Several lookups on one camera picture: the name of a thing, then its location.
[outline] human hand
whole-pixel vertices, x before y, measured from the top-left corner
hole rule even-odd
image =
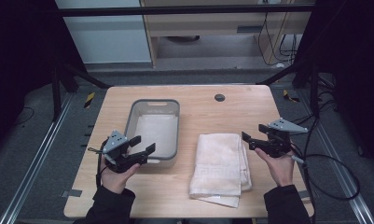
[[[279,158],[272,158],[260,148],[255,149],[256,154],[269,166],[270,174],[277,186],[292,185],[292,176],[294,173],[294,160],[291,156],[292,151]]]
[[[125,189],[126,181],[137,172],[140,164],[134,164],[129,170],[121,174],[115,173],[108,168],[104,169],[105,166],[105,157],[102,157],[100,170],[102,170],[103,186],[114,193],[120,194]]]

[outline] table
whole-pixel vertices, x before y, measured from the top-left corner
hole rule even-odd
[[[223,94],[225,101],[215,96]],[[254,151],[247,151],[253,188],[242,193],[238,208],[190,199],[189,181],[194,172],[195,151],[201,133],[249,133],[267,139],[257,129],[279,118],[268,86],[129,86],[110,88],[96,120],[88,147],[100,148],[113,131],[124,132],[132,103],[139,99],[174,99],[180,104],[178,152],[172,168],[139,171],[127,188],[136,194],[132,217],[266,217],[263,194],[276,185],[266,163]],[[86,151],[76,175],[73,189],[80,197],[69,197],[64,208],[67,217],[84,217],[93,204],[96,191],[97,155]],[[294,182],[298,190],[306,189],[297,166]],[[310,216],[312,204],[304,200]]]

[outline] gray floor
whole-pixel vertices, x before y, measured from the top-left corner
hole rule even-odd
[[[174,42],[163,38],[160,44],[159,60],[155,68],[92,75],[113,85],[251,84],[271,77],[281,69],[275,65],[264,64],[252,36],[201,36],[196,42]],[[284,119],[294,120],[308,115],[309,109],[303,102],[285,100],[283,90],[287,89],[292,96],[303,99],[308,94],[308,88],[294,91],[289,85],[290,80],[292,75],[279,80],[271,86],[271,90],[280,115]],[[23,202],[18,215],[20,223],[72,221],[62,212],[66,198],[60,195],[73,185],[92,125],[105,97],[105,90],[79,78],[77,81],[80,84],[77,93],[62,93],[63,99],[71,98],[70,107]],[[95,92],[92,104],[90,108],[84,108],[87,95],[92,91]],[[322,98],[323,102],[326,102],[331,96],[323,95]],[[25,106],[27,108],[16,121],[22,123],[9,131],[1,146],[0,216],[10,204],[51,125],[53,114],[50,86],[29,93]],[[358,156],[357,145],[341,116],[334,110],[335,107],[336,104],[331,104],[323,109],[319,124],[325,128],[325,134],[341,160],[353,170],[361,182],[360,197],[374,217],[374,160]],[[310,127],[312,119],[304,125]],[[317,129],[312,134],[308,153],[326,153],[327,146],[322,141],[323,133],[318,131]],[[296,135],[292,139],[298,146],[304,147],[307,136]],[[309,165],[311,176],[320,187],[344,196],[341,181],[331,162],[311,159]],[[352,207],[353,202],[329,198],[317,189],[314,192],[317,223],[374,223],[358,220]],[[266,220],[259,218],[257,222],[266,223]]]

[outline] white towel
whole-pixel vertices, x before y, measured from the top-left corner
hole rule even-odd
[[[236,133],[201,134],[189,195],[209,203],[238,207],[242,191],[251,187],[241,137]]]

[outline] wall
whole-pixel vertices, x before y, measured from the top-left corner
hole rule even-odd
[[[139,7],[138,0],[56,0],[59,8]],[[142,16],[64,18],[84,64],[151,63]]]

